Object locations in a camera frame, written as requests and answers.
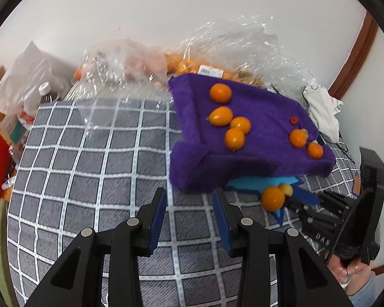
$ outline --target barcode label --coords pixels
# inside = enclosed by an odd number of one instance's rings
[[[213,67],[209,67],[209,66],[205,66],[204,64],[201,64],[201,66],[199,67],[198,74],[199,75],[216,77],[218,79],[221,79],[222,75],[223,75],[223,70],[217,69],[217,68],[213,68]]]

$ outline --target purple cloth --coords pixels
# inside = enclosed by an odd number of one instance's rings
[[[209,97],[209,90],[222,82],[232,89],[227,106],[234,117],[246,117],[252,129],[245,146],[236,152],[226,148],[224,135],[228,127],[209,124],[209,114],[222,105]],[[321,159],[310,158],[306,147],[294,148],[289,142],[293,129],[306,128],[309,140],[318,137],[318,130],[307,112],[294,100],[234,81],[197,74],[185,74],[169,81],[175,101],[176,115],[185,142],[172,148],[169,178],[175,188],[189,193],[212,192],[229,180],[241,176],[328,176],[335,157],[323,146]],[[292,126],[290,118],[299,118]]]

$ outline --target metal screw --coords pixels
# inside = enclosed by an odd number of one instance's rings
[[[298,230],[291,227],[287,230],[287,234],[290,235],[291,237],[297,237],[298,236]]]
[[[140,223],[140,220],[138,218],[130,218],[126,221],[126,223],[129,225],[129,226],[136,226]]]
[[[250,226],[253,224],[253,220],[247,217],[242,218],[240,222],[242,223],[242,225],[245,225],[245,226]]]
[[[83,237],[89,237],[91,234],[92,234],[92,228],[89,228],[89,227],[87,227],[81,231],[81,235]]]

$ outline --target gray plaid fabric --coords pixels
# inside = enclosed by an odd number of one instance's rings
[[[158,249],[139,259],[145,306],[236,305],[240,259],[221,248],[209,194],[186,195],[168,179],[171,146],[182,140],[171,104],[98,100],[90,108],[95,121],[105,113],[108,125],[88,130],[80,102],[40,107],[17,174],[8,212],[8,258],[18,301],[23,306],[62,251],[85,227],[115,227],[149,203],[156,187],[168,191],[168,207]],[[350,155],[329,144],[337,164],[326,178],[302,177],[303,188],[331,189],[351,196]],[[227,192],[229,202],[269,229],[301,229],[296,214],[285,210],[283,227],[255,195]],[[310,238],[310,244],[319,250]],[[270,256],[271,305],[277,304],[275,259]],[[103,272],[102,302],[108,306],[109,258]]]

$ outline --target denim sleeve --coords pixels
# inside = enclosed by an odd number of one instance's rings
[[[349,296],[354,307],[370,307],[376,300],[374,292],[374,278],[376,277],[375,273],[371,272],[371,277],[367,284],[365,284],[359,291],[355,294]]]

